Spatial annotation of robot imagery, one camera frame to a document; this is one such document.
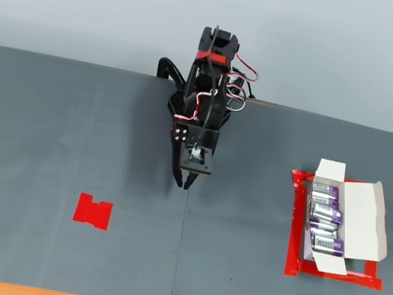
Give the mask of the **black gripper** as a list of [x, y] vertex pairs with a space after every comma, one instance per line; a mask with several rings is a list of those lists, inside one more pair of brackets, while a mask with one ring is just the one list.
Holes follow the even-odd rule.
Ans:
[[205, 147], [214, 152], [220, 128], [224, 123], [227, 101], [219, 89], [180, 93], [176, 123], [171, 125], [172, 174], [176, 184], [187, 190], [199, 177], [190, 172], [183, 185], [181, 170], [182, 146], [189, 149]]

